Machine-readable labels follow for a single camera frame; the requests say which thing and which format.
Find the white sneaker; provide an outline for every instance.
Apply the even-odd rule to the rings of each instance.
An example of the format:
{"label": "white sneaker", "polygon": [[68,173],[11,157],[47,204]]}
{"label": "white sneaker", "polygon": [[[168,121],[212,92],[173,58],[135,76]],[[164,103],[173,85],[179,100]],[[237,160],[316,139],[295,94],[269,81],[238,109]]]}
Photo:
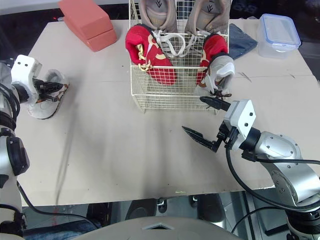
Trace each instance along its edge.
{"label": "white sneaker", "polygon": [[219,55],[210,63],[205,77],[195,87],[194,95],[212,96],[217,90],[228,93],[231,79],[235,75],[234,60],[227,54]]}
{"label": "white sneaker", "polygon": [[48,119],[52,117],[56,113],[63,95],[69,88],[69,81],[55,69],[48,71],[44,77],[44,82],[60,83],[63,84],[63,86],[58,91],[48,94],[48,97],[55,101],[39,99],[36,103],[28,106],[29,114],[36,119]]}

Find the jeans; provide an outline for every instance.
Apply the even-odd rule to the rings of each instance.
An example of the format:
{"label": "jeans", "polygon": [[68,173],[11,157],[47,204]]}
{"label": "jeans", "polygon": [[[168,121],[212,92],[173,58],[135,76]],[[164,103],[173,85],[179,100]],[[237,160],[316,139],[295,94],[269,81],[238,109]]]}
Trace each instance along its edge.
{"label": "jeans", "polygon": [[33,228],[24,231],[25,240],[69,240],[96,228],[85,220],[72,221],[56,226]]}
{"label": "jeans", "polygon": [[233,59],[240,58],[257,46],[257,41],[231,23],[229,25],[229,55]]}

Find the shoelace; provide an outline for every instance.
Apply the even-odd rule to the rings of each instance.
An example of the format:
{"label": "shoelace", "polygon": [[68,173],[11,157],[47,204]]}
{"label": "shoelace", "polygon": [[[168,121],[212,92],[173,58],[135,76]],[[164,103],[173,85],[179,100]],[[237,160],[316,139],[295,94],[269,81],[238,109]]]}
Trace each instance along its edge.
{"label": "shoelace", "polygon": [[147,63],[147,59],[144,56],[144,46],[142,44],[138,44],[136,47],[139,50],[139,52],[138,52],[139,60],[145,60],[144,64],[142,64],[142,65],[140,63],[138,64],[139,69],[143,72],[146,72],[149,69],[152,69],[153,66],[151,65],[150,59]]}
{"label": "shoelace", "polygon": [[[186,40],[184,36],[179,33],[165,33],[165,35],[163,35],[164,32],[162,30],[152,31],[152,33],[158,45],[161,47],[161,49],[164,52],[166,52],[166,55],[169,58],[175,58],[175,57],[183,58],[189,53],[199,55],[201,57],[202,51],[193,47],[199,38],[196,35],[192,35],[189,39],[188,44],[186,45]],[[202,35],[205,38],[210,35],[210,32],[207,32],[204,30],[200,30],[197,33],[198,35]],[[178,43],[180,47],[178,52],[176,52],[171,39],[173,39],[174,43]]]}

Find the plastic food container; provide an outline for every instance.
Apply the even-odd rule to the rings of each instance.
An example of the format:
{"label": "plastic food container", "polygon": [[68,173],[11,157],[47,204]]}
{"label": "plastic food container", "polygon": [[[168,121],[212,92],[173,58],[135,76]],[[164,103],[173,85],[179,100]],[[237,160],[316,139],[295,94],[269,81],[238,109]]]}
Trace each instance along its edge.
{"label": "plastic food container", "polygon": [[258,53],[262,57],[285,59],[301,42],[290,17],[263,14],[257,29]]}

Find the white shoelace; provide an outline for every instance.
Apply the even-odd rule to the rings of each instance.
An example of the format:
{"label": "white shoelace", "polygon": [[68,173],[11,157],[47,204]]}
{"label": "white shoelace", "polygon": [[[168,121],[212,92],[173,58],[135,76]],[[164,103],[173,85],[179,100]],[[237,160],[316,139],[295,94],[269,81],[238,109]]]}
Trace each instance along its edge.
{"label": "white shoelace", "polygon": [[[198,40],[198,36],[192,35],[190,37],[189,43],[186,45],[186,40],[184,36],[181,35],[180,33],[166,33],[165,35],[163,35],[164,32],[162,30],[152,31],[152,33],[158,45],[161,47],[161,49],[164,52],[167,53],[167,56],[169,58],[176,58],[176,57],[183,58],[186,55],[188,55],[190,52],[192,54],[197,54],[200,56],[202,54],[201,50],[197,50],[193,47]],[[203,35],[204,37],[207,37],[210,35],[210,32],[203,31],[203,30],[198,31],[197,33],[198,35]],[[173,39],[173,42],[178,43],[180,47],[178,52],[176,52],[171,39]]]}

